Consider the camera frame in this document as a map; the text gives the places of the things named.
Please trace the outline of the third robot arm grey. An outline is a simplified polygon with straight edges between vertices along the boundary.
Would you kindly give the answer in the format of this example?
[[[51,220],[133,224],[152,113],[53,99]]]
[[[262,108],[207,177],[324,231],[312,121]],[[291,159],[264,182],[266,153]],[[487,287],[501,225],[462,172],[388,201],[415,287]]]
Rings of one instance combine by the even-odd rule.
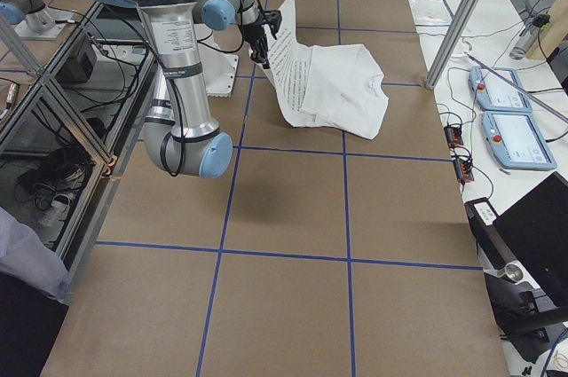
[[[54,10],[44,0],[1,0],[1,15],[23,39],[54,40],[73,13]]]

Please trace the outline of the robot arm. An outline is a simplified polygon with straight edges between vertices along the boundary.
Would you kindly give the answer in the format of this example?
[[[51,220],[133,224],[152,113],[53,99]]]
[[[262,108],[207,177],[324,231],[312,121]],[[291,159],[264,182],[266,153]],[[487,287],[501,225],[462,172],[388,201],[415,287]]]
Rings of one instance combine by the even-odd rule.
[[[269,67],[268,41],[281,23],[278,11],[267,11],[260,0],[95,0],[137,10],[149,47],[162,71],[161,86],[169,107],[154,96],[145,118],[144,139],[154,165],[171,176],[221,177],[230,165],[232,138],[209,109],[206,80],[195,25],[213,31],[237,23],[251,58]]]

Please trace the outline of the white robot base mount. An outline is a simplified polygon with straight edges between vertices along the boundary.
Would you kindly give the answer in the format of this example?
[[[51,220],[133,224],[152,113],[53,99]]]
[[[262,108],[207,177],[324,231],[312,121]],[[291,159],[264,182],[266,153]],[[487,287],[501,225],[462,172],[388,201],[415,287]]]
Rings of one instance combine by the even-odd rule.
[[[204,24],[197,24],[194,28],[199,40],[198,49],[207,95],[220,98],[230,97],[233,92],[239,57],[236,54],[221,52],[213,37],[213,31]]]

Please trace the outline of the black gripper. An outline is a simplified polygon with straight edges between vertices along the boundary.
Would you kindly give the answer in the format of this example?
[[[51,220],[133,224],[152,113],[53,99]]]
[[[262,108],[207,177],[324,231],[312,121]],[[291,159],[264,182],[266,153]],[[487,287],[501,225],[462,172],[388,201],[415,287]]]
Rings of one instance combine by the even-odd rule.
[[[268,53],[265,28],[268,27],[272,38],[276,39],[281,22],[280,11],[263,11],[258,13],[254,21],[242,25],[243,38],[250,46],[251,53],[254,54],[254,62],[262,69],[269,68],[268,58],[264,55]]]

